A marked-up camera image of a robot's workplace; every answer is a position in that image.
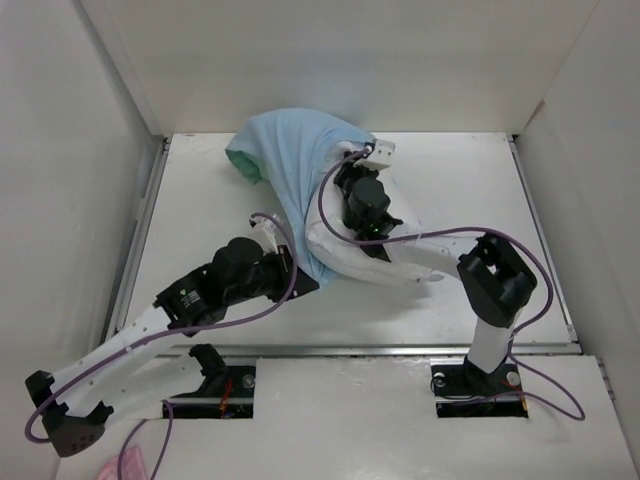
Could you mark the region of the white pillow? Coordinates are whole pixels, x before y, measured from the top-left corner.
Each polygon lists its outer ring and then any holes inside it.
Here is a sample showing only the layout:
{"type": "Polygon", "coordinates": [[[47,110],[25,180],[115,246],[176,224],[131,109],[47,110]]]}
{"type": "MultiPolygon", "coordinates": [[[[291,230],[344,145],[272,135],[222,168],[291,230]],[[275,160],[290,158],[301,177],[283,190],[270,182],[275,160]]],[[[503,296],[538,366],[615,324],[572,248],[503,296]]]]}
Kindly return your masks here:
{"type": "Polygon", "coordinates": [[[348,153],[362,146],[349,141],[340,141],[331,148],[327,163],[321,168],[321,176],[328,177],[324,189],[318,188],[312,197],[307,213],[305,237],[309,251],[315,259],[329,269],[349,278],[367,283],[413,287],[438,281],[444,275],[447,262],[420,248],[418,241],[400,242],[398,252],[392,252],[388,261],[368,256],[359,246],[340,239],[353,240],[355,233],[344,226],[343,200],[339,188],[334,185],[334,174],[330,173],[348,153]]]}

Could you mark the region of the light blue pillowcase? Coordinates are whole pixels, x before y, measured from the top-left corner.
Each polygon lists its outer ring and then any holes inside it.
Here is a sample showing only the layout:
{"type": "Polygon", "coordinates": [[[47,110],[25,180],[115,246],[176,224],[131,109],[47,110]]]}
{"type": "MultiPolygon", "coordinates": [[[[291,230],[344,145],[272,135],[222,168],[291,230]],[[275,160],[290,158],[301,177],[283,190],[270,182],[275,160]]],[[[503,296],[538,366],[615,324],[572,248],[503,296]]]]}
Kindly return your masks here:
{"type": "Polygon", "coordinates": [[[361,149],[374,135],[325,112],[282,108],[251,117],[225,148],[231,164],[250,183],[268,182],[293,233],[299,267],[320,286],[337,273],[306,244],[305,224],[312,198],[341,142],[361,149]]]}

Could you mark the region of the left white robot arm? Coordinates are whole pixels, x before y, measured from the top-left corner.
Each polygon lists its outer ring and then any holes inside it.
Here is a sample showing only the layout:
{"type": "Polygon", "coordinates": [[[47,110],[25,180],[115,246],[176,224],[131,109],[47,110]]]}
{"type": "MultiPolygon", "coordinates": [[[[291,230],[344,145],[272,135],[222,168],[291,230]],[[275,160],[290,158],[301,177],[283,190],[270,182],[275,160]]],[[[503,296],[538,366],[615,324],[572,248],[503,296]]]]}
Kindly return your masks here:
{"type": "Polygon", "coordinates": [[[237,304],[264,297],[278,307],[318,288],[288,245],[265,248],[234,238],[84,358],[53,373],[31,374],[25,386],[36,407],[33,419],[56,454],[69,458],[141,407],[182,394],[213,396],[223,387],[227,366],[209,343],[154,368],[144,366],[182,338],[227,327],[227,311],[237,304]]]}

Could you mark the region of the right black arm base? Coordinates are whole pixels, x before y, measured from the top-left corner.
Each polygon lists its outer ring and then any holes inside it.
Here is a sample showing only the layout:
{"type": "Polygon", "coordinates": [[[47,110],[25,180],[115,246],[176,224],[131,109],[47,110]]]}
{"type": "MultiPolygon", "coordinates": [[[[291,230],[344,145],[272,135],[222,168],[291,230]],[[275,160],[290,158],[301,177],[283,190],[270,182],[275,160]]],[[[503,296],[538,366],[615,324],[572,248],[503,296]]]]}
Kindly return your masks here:
{"type": "Polygon", "coordinates": [[[502,363],[487,374],[467,360],[433,364],[430,388],[438,418],[527,418],[518,367],[502,363]]]}

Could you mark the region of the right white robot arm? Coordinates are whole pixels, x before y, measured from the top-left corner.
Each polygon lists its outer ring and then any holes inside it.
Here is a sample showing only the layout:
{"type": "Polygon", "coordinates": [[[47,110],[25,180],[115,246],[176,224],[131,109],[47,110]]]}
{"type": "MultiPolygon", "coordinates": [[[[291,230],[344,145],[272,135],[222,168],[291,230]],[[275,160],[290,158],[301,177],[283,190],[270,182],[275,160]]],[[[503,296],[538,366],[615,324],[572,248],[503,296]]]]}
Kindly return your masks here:
{"type": "Polygon", "coordinates": [[[408,263],[458,279],[477,316],[473,341],[463,363],[463,381],[477,394],[500,380],[514,323],[537,287],[537,279],[503,236],[435,235],[417,239],[409,224],[388,213],[391,198],[379,174],[364,165],[340,166],[333,183],[342,197],[342,222],[367,257],[385,266],[408,263]],[[392,235],[412,238],[393,242],[392,235]]]}

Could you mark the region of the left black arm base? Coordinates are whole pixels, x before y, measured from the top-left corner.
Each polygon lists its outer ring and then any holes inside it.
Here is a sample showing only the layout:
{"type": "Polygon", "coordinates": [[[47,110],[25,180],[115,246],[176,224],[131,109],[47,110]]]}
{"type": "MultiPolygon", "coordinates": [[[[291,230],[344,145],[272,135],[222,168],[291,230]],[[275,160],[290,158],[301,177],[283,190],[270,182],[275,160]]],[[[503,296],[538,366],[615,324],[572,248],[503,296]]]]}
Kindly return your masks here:
{"type": "Polygon", "coordinates": [[[209,344],[193,346],[188,355],[197,362],[202,377],[199,387],[171,397],[168,402],[175,419],[252,419],[256,366],[227,364],[209,344]]]}

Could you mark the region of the pink cloth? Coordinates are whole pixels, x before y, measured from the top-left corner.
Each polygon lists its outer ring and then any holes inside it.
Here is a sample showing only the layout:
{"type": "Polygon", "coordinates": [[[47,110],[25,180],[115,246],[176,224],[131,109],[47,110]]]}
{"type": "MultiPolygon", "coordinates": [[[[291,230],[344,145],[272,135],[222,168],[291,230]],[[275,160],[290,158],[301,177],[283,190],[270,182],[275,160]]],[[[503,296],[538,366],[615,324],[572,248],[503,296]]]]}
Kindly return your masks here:
{"type": "Polygon", "coordinates": [[[99,471],[96,480],[148,480],[145,462],[139,446],[128,448],[122,457],[110,459],[99,471]]]}

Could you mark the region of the front aluminium rail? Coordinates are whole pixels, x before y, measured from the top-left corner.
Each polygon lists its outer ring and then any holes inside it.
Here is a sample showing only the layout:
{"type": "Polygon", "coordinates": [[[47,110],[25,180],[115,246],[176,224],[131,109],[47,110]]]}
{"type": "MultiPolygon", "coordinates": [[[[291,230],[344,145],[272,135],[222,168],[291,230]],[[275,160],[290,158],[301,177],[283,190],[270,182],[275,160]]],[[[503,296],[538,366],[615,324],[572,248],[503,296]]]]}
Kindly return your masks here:
{"type": "MultiPolygon", "coordinates": [[[[216,346],[222,356],[228,357],[461,357],[468,346],[287,346],[287,345],[227,345],[216,346]]],[[[568,356],[582,355],[578,343],[519,344],[513,347],[515,355],[568,356]]]]}

